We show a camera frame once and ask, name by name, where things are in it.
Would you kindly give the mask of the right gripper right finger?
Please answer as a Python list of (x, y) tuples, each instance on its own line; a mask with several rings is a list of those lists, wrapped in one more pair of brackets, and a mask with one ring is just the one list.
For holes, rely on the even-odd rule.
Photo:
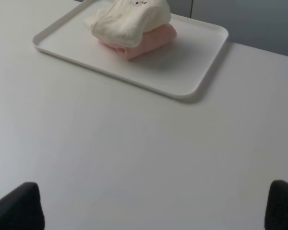
[(264, 217), (266, 230), (288, 230), (288, 182), (274, 180), (269, 189)]

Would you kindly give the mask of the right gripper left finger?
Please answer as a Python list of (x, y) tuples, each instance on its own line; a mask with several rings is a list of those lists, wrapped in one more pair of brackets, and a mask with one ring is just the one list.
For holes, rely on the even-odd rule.
[(37, 183), (26, 182), (0, 199), (0, 230), (44, 230)]

